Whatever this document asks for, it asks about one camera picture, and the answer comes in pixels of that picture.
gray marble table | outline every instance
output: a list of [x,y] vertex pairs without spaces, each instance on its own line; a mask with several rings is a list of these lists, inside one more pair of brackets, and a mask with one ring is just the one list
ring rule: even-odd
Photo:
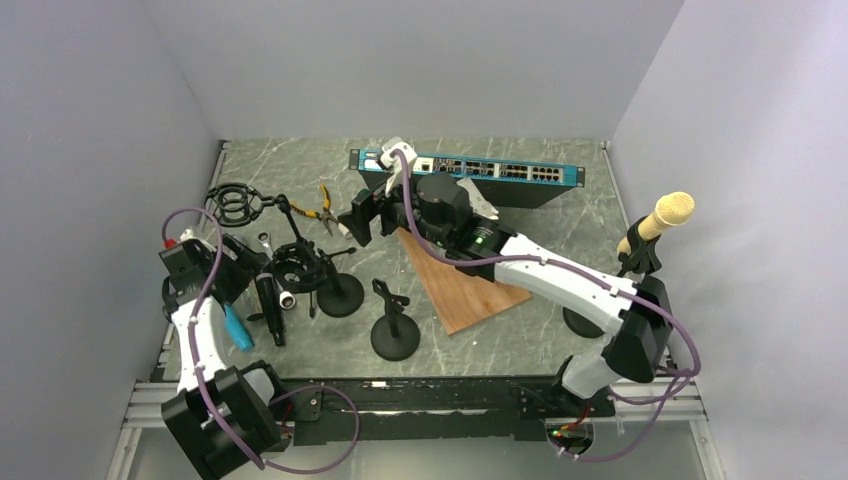
[[[501,209],[501,220],[544,247],[606,273],[618,270],[615,247],[626,230],[616,189],[597,140],[550,139],[414,139],[419,152],[567,163],[586,168],[586,186],[576,188],[536,210]],[[350,199],[364,182],[348,170],[351,148],[376,147],[383,139],[257,139],[235,140],[226,148],[219,182],[245,182],[265,195],[285,193],[293,202],[320,208],[319,184],[326,184],[336,213],[350,208]],[[330,237],[324,226],[297,217],[306,238],[325,251],[355,245],[338,232]],[[588,348],[592,341],[577,337],[565,326],[560,308],[539,296],[473,327],[448,336],[418,280],[403,247],[394,237],[381,237],[379,222],[374,240],[350,256],[337,258],[341,272],[355,275],[365,286],[365,303],[347,318],[320,312],[308,315],[307,295],[286,313],[287,345],[274,346],[264,322],[247,323],[256,343],[243,353],[230,343],[229,359],[238,366],[257,359],[272,364],[283,378],[383,377],[550,374],[566,356]],[[261,231],[275,245],[290,242],[285,217],[276,210],[258,221],[230,230],[253,242]],[[211,238],[207,226],[204,235]],[[371,280],[385,280],[391,290],[412,300],[406,313],[418,322],[422,338],[418,351],[406,361],[388,362],[371,349],[370,330],[382,315],[382,301],[371,290]],[[235,305],[244,317],[259,311],[251,286]],[[165,379],[179,376],[179,346],[171,350]]]

round stand base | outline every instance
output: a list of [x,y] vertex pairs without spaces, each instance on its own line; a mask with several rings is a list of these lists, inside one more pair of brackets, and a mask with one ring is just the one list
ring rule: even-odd
[[565,319],[565,324],[572,332],[583,338],[598,338],[604,334],[600,327],[586,320],[586,317],[565,307],[562,308],[562,318]]
[[382,316],[371,328],[371,347],[385,360],[399,362],[411,357],[421,343],[421,330],[415,320],[404,314],[397,315],[398,335],[392,336],[389,317]]
[[318,308],[324,314],[334,318],[346,317],[359,310],[365,300],[365,289],[362,283],[353,275],[347,273],[338,274],[339,284],[342,286],[341,294],[333,290],[330,282],[324,282],[318,286]]

black mount bracket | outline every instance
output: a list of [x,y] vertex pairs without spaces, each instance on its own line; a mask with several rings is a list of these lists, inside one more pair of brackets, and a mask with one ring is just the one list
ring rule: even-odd
[[651,240],[644,240],[639,236],[639,224],[647,217],[642,217],[627,229],[627,242],[630,244],[630,255],[624,252],[618,254],[621,262],[621,271],[618,276],[628,272],[648,275],[662,268],[662,263],[657,257],[656,245],[662,235]]

pliers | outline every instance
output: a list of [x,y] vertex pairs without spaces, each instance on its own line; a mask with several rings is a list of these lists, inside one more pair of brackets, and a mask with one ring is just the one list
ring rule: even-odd
[[333,229],[330,228],[330,222],[335,223],[337,226],[339,225],[339,219],[333,215],[333,212],[330,211],[330,192],[327,191],[327,187],[324,184],[321,184],[321,193],[324,194],[324,209],[321,212],[317,212],[315,210],[306,210],[295,204],[294,202],[289,202],[295,213],[298,215],[303,215],[304,217],[315,218],[321,220],[321,223],[324,224],[324,227],[327,229],[327,233],[330,236],[333,236]]

triangular wooden board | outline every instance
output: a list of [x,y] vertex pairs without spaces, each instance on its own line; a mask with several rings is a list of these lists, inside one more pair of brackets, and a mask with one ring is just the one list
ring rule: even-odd
[[532,296],[523,288],[460,273],[427,255],[409,232],[398,229],[395,234],[412,261],[448,335],[524,303]]

